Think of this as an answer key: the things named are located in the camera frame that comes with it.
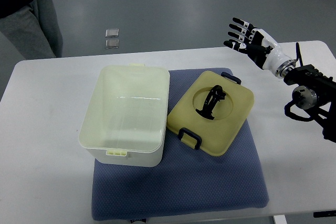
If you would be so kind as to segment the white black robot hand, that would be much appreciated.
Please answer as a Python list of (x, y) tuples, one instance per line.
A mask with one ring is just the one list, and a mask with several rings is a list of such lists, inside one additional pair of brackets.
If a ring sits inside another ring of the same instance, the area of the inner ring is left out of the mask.
[(266, 31), (236, 17), (232, 20), (242, 27), (234, 24), (229, 24), (229, 27), (240, 34), (229, 31), (228, 35), (237, 41), (226, 40), (223, 42), (224, 46), (235, 51), (245, 51), (260, 69), (269, 70), (277, 78), (284, 78), (296, 67), (298, 60), (287, 56), (279, 43)]

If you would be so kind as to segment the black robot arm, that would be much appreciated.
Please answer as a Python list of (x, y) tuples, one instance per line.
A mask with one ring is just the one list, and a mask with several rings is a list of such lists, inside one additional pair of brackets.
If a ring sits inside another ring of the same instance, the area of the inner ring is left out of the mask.
[(335, 82), (313, 65), (304, 65), (299, 43), (296, 58), (287, 56), (281, 46), (263, 29), (242, 19), (229, 24), (231, 39), (224, 46), (246, 54), (256, 66), (269, 70), (296, 88), (291, 101), (284, 107), (285, 115), (302, 122), (316, 121), (322, 127), (324, 139), (335, 142)]

